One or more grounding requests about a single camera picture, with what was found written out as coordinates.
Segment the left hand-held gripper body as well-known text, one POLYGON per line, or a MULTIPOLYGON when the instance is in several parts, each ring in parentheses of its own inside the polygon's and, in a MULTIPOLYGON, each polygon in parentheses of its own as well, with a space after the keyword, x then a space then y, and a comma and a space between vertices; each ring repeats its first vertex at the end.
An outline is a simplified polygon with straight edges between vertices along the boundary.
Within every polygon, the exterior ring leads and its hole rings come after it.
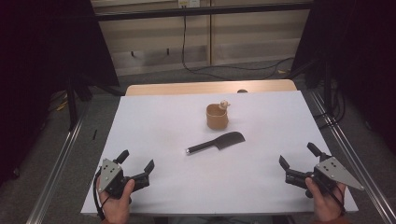
POLYGON ((112 198, 120 198, 125 185, 130 179, 134 180, 134 191, 149 186, 149 175, 145 172, 134 176, 125 176, 119 164, 104 159, 101 167, 100 192, 107 192, 112 198))

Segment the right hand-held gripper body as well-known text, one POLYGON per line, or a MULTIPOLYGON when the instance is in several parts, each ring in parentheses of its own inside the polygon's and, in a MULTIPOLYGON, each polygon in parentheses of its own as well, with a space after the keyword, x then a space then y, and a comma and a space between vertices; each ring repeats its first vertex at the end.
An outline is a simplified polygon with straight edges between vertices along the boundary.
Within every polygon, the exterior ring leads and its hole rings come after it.
POLYGON ((307 189, 305 179, 310 177, 318 185, 321 192, 332 192, 338 183, 358 190, 364 190, 364 186, 350 173, 347 168, 335 157, 323 160, 314 166, 312 172, 300 172, 292 170, 285 162, 285 182, 293 186, 307 189))

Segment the black cleaver knife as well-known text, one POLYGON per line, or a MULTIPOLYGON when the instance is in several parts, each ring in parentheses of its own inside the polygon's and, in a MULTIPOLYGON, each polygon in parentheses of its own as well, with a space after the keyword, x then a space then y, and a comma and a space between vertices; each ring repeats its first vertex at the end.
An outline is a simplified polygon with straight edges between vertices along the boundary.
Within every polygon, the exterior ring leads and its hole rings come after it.
POLYGON ((209 147, 216 147, 218 150, 221 150, 226 147, 233 146, 235 144, 243 143, 245 141, 246 139, 244 135, 242 135, 240 132, 225 133, 213 140, 204 142, 202 144, 193 147, 188 147, 186 149, 186 154, 191 155, 209 147))

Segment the brown cup with small figure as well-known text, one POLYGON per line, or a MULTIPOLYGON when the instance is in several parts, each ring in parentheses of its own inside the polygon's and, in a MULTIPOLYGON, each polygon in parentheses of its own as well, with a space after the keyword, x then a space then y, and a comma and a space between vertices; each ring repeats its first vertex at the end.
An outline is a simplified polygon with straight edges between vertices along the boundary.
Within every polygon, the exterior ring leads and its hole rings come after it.
POLYGON ((210 104, 206 107, 206 124, 212 130, 224 130, 227 128, 228 107, 231 104, 222 100, 219 104, 210 104))

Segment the person's left hand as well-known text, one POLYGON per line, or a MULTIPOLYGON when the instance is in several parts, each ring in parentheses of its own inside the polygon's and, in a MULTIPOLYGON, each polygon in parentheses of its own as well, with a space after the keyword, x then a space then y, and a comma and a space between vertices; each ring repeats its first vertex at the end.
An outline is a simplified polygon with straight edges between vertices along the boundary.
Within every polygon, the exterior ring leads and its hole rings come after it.
POLYGON ((105 219, 101 224, 127 224, 130 217, 130 196, 134 190, 134 180, 131 179, 124 187, 121 197, 112 199, 104 192, 99 193, 105 219))

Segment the person's right hand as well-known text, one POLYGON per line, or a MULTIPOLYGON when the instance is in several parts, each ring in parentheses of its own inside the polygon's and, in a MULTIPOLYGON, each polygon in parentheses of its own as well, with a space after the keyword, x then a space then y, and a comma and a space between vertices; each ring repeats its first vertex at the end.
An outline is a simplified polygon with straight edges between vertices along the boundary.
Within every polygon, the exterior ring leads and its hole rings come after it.
POLYGON ((342 209, 330 195, 323 195, 312 178, 307 177, 305 184, 314 200, 314 220, 312 224, 347 224, 342 209))

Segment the white table sheet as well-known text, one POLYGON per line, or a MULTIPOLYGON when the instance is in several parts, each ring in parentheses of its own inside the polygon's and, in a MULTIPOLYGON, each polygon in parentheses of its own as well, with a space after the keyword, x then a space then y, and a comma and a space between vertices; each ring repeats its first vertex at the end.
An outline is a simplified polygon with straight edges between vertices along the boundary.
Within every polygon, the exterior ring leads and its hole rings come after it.
POLYGON ((304 190, 289 185, 278 160, 308 172, 318 163, 307 148, 328 147, 299 91, 128 96, 120 100, 103 155, 130 155, 126 175, 155 167, 148 187, 132 195, 131 212, 152 216, 238 216, 310 212, 304 190), (189 155, 217 138, 206 125, 208 105, 230 102, 228 131, 245 140, 189 155))

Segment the black metal stand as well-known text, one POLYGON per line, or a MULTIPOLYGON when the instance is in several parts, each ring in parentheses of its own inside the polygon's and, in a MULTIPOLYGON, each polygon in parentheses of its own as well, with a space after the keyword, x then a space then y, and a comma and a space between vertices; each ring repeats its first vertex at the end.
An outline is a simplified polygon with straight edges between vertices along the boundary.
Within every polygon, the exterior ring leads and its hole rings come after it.
POLYGON ((70 118, 70 131, 72 131, 78 123, 76 95, 82 102, 88 102, 92 99, 92 93, 89 89, 89 84, 89 79, 83 75, 71 76, 67 79, 66 93, 70 118))

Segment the black curtain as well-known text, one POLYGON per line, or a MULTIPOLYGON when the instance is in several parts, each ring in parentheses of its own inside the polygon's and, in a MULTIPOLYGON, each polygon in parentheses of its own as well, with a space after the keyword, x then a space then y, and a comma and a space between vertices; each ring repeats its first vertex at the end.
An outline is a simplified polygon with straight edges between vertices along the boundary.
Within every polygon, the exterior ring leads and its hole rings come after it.
POLYGON ((32 147, 53 93, 119 84, 93 16, 92 0, 0 0, 0 185, 32 147))
POLYGON ((312 0, 292 71, 314 87, 326 66, 396 154, 396 0, 312 0))

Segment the black horizontal bar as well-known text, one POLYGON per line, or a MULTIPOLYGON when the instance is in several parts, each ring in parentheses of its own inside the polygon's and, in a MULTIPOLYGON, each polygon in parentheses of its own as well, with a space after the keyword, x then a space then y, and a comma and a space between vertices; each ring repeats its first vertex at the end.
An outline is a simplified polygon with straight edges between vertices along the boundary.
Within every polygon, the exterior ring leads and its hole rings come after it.
POLYGON ((124 21, 141 19, 158 19, 186 16, 207 16, 238 13, 273 12, 273 11, 292 11, 310 9, 314 5, 310 2, 260 4, 248 6, 227 6, 227 7, 195 7, 177 9, 159 9, 150 11, 102 13, 96 14, 95 21, 124 21))

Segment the metal floor rail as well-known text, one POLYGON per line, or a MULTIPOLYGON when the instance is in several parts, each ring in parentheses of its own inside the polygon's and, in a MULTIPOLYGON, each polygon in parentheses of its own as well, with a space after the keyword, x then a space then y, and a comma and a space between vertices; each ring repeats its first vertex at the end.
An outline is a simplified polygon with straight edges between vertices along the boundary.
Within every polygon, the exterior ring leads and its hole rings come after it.
POLYGON ((86 118, 91 103, 83 103, 78 110, 78 118, 74 127, 68 132, 61 152, 51 169, 44 188, 41 190, 35 206, 25 224, 42 224, 47 210, 50 206, 53 195, 58 187, 62 172, 67 164, 69 155, 76 143, 82 123, 86 118))
POLYGON ((359 179, 364 190, 350 189, 359 210, 348 216, 355 224, 396 224, 396 156, 382 137, 371 131, 352 105, 343 119, 325 114, 324 101, 316 91, 307 94, 311 110, 319 113, 321 133, 333 155, 359 179))

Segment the white wall socket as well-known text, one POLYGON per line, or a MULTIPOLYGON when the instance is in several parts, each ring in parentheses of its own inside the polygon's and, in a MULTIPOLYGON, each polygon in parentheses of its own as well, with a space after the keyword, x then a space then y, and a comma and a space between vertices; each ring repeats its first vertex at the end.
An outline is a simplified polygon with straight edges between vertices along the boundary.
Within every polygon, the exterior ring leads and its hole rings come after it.
POLYGON ((200 0, 177 0, 180 8, 184 7, 199 7, 201 5, 200 0))

